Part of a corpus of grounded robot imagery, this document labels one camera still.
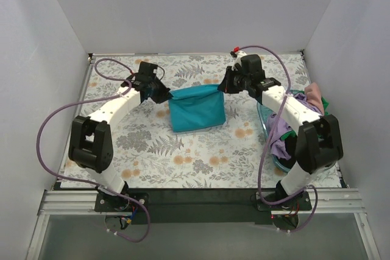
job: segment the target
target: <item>pink cloth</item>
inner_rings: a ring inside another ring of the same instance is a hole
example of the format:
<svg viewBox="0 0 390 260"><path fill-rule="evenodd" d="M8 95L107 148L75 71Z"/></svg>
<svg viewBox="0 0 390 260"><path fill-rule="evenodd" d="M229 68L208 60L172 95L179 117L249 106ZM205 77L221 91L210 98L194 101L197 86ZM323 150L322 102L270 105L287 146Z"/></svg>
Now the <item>pink cloth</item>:
<svg viewBox="0 0 390 260"><path fill-rule="evenodd" d="M318 110L321 111L321 113L324 115L324 105L321 101L321 91L319 90L318 84L313 82L311 85L308 85L305 88L305 95L307 97L307 102L310 105L315 106Z"/></svg>

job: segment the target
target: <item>metal frame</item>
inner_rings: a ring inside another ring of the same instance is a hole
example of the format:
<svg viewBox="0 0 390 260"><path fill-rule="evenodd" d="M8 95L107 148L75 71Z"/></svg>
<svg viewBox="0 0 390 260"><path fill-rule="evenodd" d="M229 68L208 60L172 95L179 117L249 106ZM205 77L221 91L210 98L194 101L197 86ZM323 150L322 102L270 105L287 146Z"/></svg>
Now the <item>metal frame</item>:
<svg viewBox="0 0 390 260"><path fill-rule="evenodd" d="M314 191L308 190L308 193L310 200L313 202L315 200ZM46 191L43 195L38 213L37 224L35 226L26 259L38 259L50 215L118 215L118 213L96 213L94 211L94 207L97 195L98 193L95 190ZM272 214L280 213L280 211L272 211ZM310 213L310 211L300 211L300 213L307 214ZM380 259L379 252L367 221L366 209L357 189L318 189L318 206L316 213L354 214L368 259Z"/></svg>

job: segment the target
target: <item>green cloth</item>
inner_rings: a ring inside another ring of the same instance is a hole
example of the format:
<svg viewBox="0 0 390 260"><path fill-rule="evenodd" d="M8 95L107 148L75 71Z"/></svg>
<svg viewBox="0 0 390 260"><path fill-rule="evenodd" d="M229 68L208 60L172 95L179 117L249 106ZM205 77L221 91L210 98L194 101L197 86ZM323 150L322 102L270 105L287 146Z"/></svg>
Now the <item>green cloth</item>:
<svg viewBox="0 0 390 260"><path fill-rule="evenodd" d="M297 94L298 93L302 93L304 94L305 92L304 91L297 91ZM329 103L327 100L324 99L324 97L321 97L321 102L322 102L322 105L324 106L324 111L327 109L327 107L329 106ZM297 134L295 133L294 130L291 130L289 132L286 132L285 134L283 134L281 137L280 137L280 140L284 141L286 140L287 137L295 137L297 136Z"/></svg>

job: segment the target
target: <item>cable connector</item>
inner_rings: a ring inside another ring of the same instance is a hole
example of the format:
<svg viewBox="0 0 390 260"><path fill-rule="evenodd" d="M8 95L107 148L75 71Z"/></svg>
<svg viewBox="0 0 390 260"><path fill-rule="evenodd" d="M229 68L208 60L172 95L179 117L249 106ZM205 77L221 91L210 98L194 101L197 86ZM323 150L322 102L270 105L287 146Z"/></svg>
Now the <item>cable connector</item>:
<svg viewBox="0 0 390 260"><path fill-rule="evenodd" d="M230 55L233 57L233 58L237 58L237 52L239 51L239 47L236 47L233 49L233 51L230 52Z"/></svg>

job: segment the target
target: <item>purple cloth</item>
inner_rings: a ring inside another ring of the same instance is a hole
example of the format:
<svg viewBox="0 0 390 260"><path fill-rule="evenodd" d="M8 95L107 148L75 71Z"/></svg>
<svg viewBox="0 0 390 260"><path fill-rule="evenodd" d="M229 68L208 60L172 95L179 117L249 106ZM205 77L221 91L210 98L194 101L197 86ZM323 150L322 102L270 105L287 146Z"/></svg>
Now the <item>purple cloth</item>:
<svg viewBox="0 0 390 260"><path fill-rule="evenodd" d="M319 114L322 114L317 107L307 102L307 97L305 94L297 93L294 95L294 97L304 106L308 107L309 109ZM268 133L271 131L271 128L275 123L275 118L276 118L276 113L272 113L266 121L266 128ZM284 119L280 118L278 125L276 126L276 129L274 131L274 135L272 136L271 139L271 153L277 156L278 158L284 158L286 160L289 160L291 158L291 155L289 155L286 151L285 142L280 140L282 135L284 135L285 133L291 130L292 128L287 124L287 122Z"/></svg>

